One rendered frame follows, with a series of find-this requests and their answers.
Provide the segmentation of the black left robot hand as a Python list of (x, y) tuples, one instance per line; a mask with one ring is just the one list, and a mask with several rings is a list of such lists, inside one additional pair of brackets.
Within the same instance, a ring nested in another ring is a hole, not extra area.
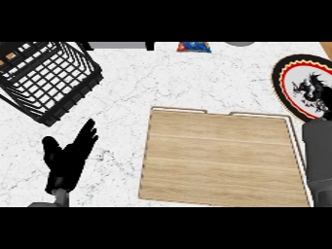
[(93, 119), (88, 119), (78, 136), (65, 148), (60, 148), (56, 139), (46, 136), (41, 139), (43, 160), (49, 168), (44, 191), (53, 195), (59, 189), (71, 192), (81, 178), (84, 162), (97, 141)]

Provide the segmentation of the plate with dragon print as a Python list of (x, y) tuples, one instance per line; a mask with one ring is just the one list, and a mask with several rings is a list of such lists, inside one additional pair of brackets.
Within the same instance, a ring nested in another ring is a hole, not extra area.
[(271, 86), (292, 115), (308, 122), (322, 117), (322, 88), (332, 88), (332, 61), (311, 54), (283, 57), (271, 69)]

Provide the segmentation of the pale wooden tray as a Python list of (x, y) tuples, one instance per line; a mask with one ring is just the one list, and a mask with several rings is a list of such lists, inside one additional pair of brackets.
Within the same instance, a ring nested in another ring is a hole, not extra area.
[(236, 207), (310, 207), (286, 115), (153, 107), (139, 198)]

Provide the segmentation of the blue and orange packet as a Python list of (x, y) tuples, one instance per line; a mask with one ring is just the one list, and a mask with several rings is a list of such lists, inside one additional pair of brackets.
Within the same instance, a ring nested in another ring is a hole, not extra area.
[(177, 48), (178, 52), (209, 53), (211, 49), (206, 42), (181, 42)]

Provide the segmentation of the grey flat appliance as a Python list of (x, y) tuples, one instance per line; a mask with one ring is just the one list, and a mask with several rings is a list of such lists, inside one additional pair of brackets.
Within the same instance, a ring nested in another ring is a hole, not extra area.
[(83, 42), (83, 47), (94, 49), (146, 49), (153, 50), (153, 42)]

